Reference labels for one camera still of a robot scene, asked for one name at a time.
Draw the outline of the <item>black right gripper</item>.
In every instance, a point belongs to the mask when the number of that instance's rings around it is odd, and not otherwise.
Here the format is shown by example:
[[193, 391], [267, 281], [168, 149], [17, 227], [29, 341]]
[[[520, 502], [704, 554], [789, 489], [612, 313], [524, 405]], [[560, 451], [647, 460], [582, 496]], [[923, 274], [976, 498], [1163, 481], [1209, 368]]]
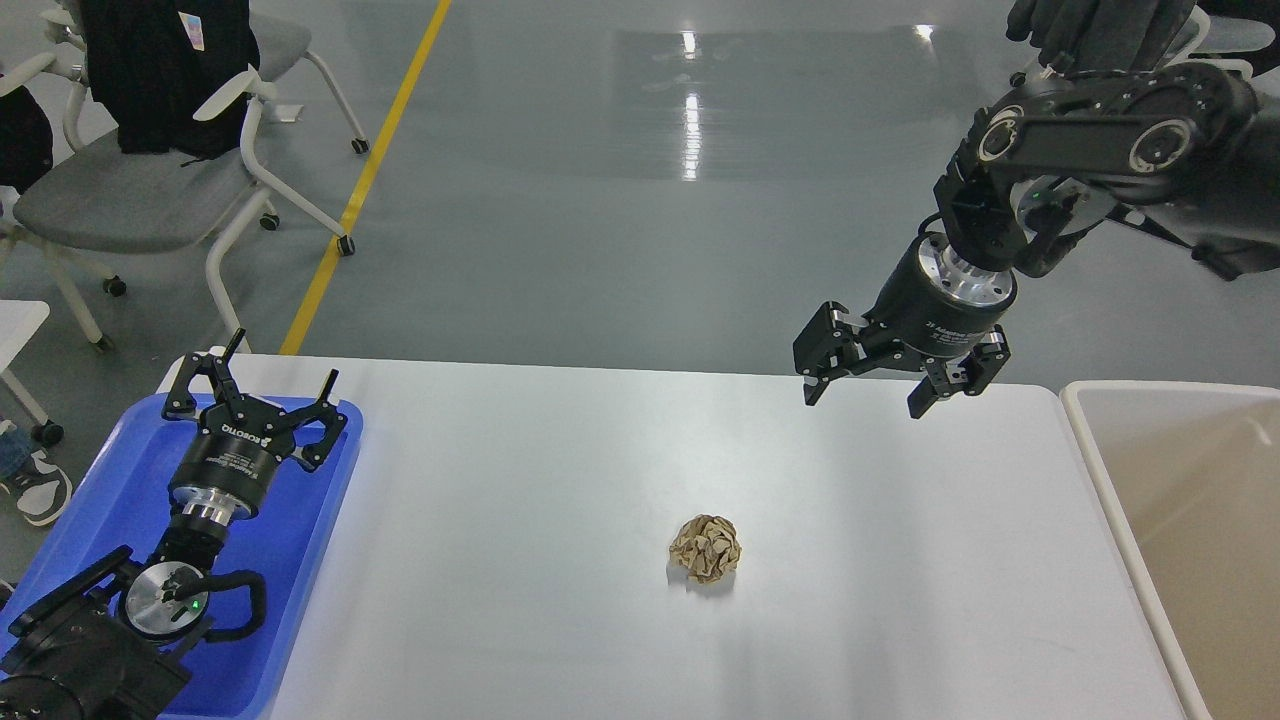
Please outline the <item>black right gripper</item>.
[[957, 395], [978, 396], [1011, 357], [998, 325], [1018, 296], [1010, 270], [960, 258], [943, 233], [916, 237], [891, 272], [867, 318], [822, 304], [794, 341], [806, 406], [829, 384], [874, 369], [924, 372], [908, 396], [911, 419]]

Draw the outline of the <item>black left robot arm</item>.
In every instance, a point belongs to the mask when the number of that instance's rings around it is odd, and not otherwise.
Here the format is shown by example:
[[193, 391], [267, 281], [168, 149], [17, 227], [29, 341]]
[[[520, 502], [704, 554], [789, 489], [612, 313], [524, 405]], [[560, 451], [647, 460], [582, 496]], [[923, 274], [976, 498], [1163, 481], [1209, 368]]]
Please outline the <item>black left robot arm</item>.
[[274, 688], [358, 410], [236, 383], [243, 332], [132, 407], [3, 612], [5, 719], [242, 719]]

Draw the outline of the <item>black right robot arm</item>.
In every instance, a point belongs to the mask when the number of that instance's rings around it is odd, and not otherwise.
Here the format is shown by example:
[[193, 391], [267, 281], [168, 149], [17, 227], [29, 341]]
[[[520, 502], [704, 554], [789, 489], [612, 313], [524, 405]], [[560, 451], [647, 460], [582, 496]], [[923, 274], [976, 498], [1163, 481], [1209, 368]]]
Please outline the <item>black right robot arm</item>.
[[1180, 61], [1028, 79], [979, 109], [870, 310], [822, 304], [792, 345], [806, 405], [873, 370], [915, 373], [909, 414], [982, 395], [1012, 355], [1020, 277], [1114, 222], [1225, 281], [1277, 268], [1277, 101]]

